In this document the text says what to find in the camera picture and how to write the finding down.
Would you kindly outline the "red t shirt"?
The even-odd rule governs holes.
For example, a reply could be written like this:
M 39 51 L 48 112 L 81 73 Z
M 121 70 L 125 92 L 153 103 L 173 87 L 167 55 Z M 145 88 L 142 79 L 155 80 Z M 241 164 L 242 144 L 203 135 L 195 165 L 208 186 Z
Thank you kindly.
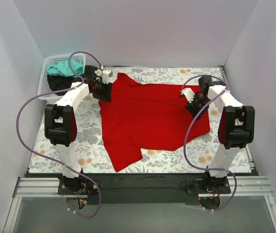
M 210 132 L 209 116 L 194 119 L 181 85 L 141 84 L 119 72 L 111 102 L 99 101 L 102 139 L 115 171 L 142 159 L 142 149 L 173 151 Z

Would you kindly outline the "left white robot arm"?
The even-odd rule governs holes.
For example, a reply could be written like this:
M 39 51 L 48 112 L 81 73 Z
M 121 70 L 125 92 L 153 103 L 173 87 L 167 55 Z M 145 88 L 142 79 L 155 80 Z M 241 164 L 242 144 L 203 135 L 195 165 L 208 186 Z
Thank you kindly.
M 71 90 L 55 104 L 45 107 L 45 137 L 50 140 L 60 161 L 64 163 L 61 181 L 75 194 L 81 194 L 86 189 L 85 181 L 78 174 L 82 173 L 82 168 L 75 153 L 74 141 L 78 132 L 75 111 L 89 94 L 98 100 L 111 101 L 112 83 L 109 78 L 112 75 L 111 70 L 86 66 L 82 76 L 84 82 L 75 78 Z

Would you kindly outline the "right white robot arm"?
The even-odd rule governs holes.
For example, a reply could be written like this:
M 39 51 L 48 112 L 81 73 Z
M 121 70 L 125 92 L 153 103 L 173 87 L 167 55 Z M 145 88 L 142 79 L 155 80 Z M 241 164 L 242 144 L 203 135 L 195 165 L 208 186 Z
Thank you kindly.
M 203 174 L 193 181 L 185 181 L 189 194 L 230 192 L 227 174 L 231 163 L 241 149 L 254 139 L 255 109 L 237 101 L 226 82 L 213 75 L 197 75 L 199 90 L 182 86 L 181 97 L 187 99 L 185 108 L 193 116 L 190 127 L 201 119 L 214 103 L 222 115 L 218 126 L 219 146 L 213 161 L 202 168 Z

